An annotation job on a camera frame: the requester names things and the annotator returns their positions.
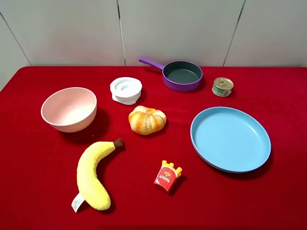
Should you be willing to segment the pink ribbed bowl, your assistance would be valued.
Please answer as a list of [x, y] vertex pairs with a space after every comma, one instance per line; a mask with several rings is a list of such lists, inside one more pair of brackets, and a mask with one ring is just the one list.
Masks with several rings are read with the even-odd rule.
[[41, 116], [56, 130], [73, 133], [87, 128], [97, 112], [96, 95], [89, 89], [70, 87], [53, 93], [43, 103]]

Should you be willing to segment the small gold-lid tin can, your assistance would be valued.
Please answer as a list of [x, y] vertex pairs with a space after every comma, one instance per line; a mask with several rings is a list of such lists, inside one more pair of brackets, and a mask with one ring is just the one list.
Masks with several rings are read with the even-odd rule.
[[220, 97], [227, 97], [232, 92], [234, 83], [228, 78], [216, 78], [213, 81], [212, 92]]

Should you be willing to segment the blue oval plate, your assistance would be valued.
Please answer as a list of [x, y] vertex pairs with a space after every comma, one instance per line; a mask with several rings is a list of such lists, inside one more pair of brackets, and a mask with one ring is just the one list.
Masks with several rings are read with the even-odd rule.
[[247, 173], [266, 163], [271, 140], [252, 116], [231, 107], [211, 107], [198, 113], [190, 126], [198, 155], [210, 166], [229, 173]]

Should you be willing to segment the white round lidded container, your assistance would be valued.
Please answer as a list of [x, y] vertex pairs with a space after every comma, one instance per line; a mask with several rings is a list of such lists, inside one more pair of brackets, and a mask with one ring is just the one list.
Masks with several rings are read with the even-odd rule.
[[120, 77], [110, 84], [112, 99], [125, 105], [133, 105], [141, 96], [142, 83], [131, 77]]

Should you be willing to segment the purple toy frying pan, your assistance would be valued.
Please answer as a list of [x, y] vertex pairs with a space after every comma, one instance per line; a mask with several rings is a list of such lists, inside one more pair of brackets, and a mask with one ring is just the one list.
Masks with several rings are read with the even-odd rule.
[[164, 84], [177, 92], [190, 92], [197, 89], [203, 78], [201, 68], [188, 61], [172, 61], [161, 65], [144, 56], [140, 56], [139, 61], [160, 69]]

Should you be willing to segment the orange toy bread bun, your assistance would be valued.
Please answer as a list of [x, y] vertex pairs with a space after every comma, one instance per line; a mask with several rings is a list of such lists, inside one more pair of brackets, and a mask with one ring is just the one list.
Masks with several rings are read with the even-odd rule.
[[128, 120], [132, 131], [149, 135], [163, 129], [166, 115], [160, 110], [139, 105], [129, 114]]

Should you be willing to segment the yellow plush banana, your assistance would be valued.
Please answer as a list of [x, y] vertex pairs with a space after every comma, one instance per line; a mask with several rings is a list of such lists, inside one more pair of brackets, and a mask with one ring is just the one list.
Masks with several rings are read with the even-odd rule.
[[74, 212], [78, 211], [84, 201], [99, 211], [110, 208], [110, 196], [98, 180], [96, 168], [104, 157], [122, 145], [122, 139], [120, 138], [114, 142], [98, 141], [90, 145], [83, 152], [77, 166], [77, 186], [79, 193], [71, 204]]

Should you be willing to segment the red toy fries box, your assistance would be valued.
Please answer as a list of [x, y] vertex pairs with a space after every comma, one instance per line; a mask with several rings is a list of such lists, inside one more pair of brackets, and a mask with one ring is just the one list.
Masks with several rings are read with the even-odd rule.
[[154, 184], [169, 193], [177, 178], [181, 176], [181, 173], [181, 167], [175, 168], [174, 163], [168, 163], [166, 160], [163, 160]]

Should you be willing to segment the red tablecloth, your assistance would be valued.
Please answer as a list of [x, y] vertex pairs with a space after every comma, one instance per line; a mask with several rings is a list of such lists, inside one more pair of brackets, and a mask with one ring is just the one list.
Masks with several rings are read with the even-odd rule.
[[[304, 230], [307, 227], [306, 68], [204, 67], [193, 92], [167, 88], [150, 67], [24, 67], [0, 93], [0, 227], [3, 230]], [[133, 105], [112, 99], [120, 77], [141, 81]], [[234, 83], [227, 97], [212, 92], [216, 78]], [[51, 94], [84, 87], [97, 96], [97, 115], [77, 133], [47, 124], [40, 109]], [[142, 105], [162, 111], [158, 132], [132, 131], [129, 114]], [[272, 153], [259, 169], [232, 174], [205, 163], [190, 141], [202, 110], [227, 106], [257, 119]], [[97, 174], [111, 207], [96, 211], [78, 193], [76, 167], [92, 143], [121, 138]], [[154, 184], [162, 161], [182, 173], [167, 193]]]

